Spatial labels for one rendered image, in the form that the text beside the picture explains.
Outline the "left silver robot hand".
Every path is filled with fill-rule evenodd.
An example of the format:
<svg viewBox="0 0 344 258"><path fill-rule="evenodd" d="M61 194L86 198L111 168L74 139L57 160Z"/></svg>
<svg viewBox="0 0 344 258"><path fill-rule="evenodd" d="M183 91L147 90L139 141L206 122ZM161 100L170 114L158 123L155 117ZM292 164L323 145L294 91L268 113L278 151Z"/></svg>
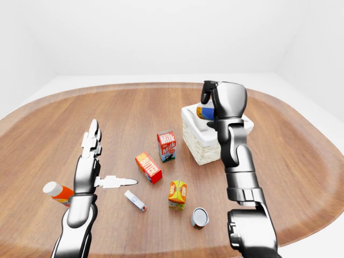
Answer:
<svg viewBox="0 0 344 258"><path fill-rule="evenodd" d="M81 144L83 151L78 160L74 177L75 194L92 194L98 186L109 189L138 184L138 181L132 178L119 178L114 175L106 176L104 179L99 177L101 165L98 156L102 152L101 137L98 121L93 119Z"/></svg>

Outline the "blue and yellow soup tin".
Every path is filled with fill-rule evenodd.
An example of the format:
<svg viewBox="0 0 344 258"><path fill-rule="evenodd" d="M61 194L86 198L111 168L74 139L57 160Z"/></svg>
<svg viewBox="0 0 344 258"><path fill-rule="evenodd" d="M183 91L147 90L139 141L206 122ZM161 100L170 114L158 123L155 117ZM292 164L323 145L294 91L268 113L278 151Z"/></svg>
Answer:
<svg viewBox="0 0 344 258"><path fill-rule="evenodd" d="M196 113L200 119L214 121L213 103L211 101L209 101L207 104L198 103Z"/></svg>

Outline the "orange juice carton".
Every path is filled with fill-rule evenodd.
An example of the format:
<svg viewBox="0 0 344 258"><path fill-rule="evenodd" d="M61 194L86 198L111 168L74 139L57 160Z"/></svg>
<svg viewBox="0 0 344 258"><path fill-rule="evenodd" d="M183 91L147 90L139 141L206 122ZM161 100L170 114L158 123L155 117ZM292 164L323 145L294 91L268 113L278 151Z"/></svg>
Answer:
<svg viewBox="0 0 344 258"><path fill-rule="evenodd" d="M176 211L184 211L186 198L187 184L180 180L171 181L168 196L169 208Z"/></svg>

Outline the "white flat box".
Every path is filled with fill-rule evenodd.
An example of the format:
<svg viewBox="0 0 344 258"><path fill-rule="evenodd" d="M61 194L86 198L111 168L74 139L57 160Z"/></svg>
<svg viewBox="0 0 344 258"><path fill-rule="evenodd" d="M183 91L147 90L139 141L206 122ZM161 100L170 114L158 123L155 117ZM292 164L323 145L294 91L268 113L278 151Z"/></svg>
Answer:
<svg viewBox="0 0 344 258"><path fill-rule="evenodd" d="M146 210L146 205L133 193L131 193L129 190L127 190L124 195L136 206L138 207L141 211Z"/></svg>

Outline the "orange bottle with white cap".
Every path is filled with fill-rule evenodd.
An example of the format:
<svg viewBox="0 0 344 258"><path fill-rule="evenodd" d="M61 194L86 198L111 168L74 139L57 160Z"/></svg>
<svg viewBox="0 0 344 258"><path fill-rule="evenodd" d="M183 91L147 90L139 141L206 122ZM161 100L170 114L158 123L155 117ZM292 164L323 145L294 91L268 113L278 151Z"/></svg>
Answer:
<svg viewBox="0 0 344 258"><path fill-rule="evenodd" d="M70 207L69 198L74 194L70 188L62 186L54 181L48 182L43 187L43 192L67 207Z"/></svg>

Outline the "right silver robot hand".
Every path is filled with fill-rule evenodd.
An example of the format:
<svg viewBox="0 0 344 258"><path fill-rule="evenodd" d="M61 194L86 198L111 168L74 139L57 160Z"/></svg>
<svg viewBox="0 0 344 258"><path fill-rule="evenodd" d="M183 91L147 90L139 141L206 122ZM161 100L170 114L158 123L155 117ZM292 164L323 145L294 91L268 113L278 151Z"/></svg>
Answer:
<svg viewBox="0 0 344 258"><path fill-rule="evenodd" d="M237 83L204 81L200 102L206 105L210 98L214 106L214 120L210 120L207 126L215 130L216 120L241 118L247 105L246 88Z"/></svg>

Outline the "white woven basket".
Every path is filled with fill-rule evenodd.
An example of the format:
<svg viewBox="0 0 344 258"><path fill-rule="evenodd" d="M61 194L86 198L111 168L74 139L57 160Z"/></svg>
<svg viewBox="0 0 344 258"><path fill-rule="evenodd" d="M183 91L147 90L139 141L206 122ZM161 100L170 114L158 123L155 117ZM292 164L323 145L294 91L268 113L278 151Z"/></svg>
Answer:
<svg viewBox="0 0 344 258"><path fill-rule="evenodd" d="M197 104L181 109L183 140L199 165L220 159L217 132L196 113Z"/></svg>

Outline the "silver tin with red label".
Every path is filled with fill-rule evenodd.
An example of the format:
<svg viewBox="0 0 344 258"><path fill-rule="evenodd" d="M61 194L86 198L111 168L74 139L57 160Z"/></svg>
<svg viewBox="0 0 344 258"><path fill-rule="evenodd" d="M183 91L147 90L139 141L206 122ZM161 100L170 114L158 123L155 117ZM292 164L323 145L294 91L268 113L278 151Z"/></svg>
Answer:
<svg viewBox="0 0 344 258"><path fill-rule="evenodd" d="M191 224L194 228L201 230L206 224L209 223L209 216L207 212L201 208L197 207L191 216Z"/></svg>

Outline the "red milk carton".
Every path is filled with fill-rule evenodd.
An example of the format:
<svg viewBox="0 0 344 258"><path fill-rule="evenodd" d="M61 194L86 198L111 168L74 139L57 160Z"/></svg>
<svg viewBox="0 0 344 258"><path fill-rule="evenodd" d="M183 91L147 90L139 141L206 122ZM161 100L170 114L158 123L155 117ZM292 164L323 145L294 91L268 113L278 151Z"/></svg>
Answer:
<svg viewBox="0 0 344 258"><path fill-rule="evenodd" d="M162 162L174 160L176 156L176 140L173 130L157 134L159 155Z"/></svg>

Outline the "red and orange butter box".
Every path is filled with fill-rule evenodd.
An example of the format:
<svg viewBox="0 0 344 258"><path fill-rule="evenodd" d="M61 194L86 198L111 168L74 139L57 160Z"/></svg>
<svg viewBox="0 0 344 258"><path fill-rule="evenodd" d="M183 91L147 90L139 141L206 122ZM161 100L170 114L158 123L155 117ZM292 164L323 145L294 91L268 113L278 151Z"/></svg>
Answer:
<svg viewBox="0 0 344 258"><path fill-rule="evenodd" d="M162 178L161 168L154 162L154 160L146 153L143 152L135 157L136 163L146 178L155 184Z"/></svg>

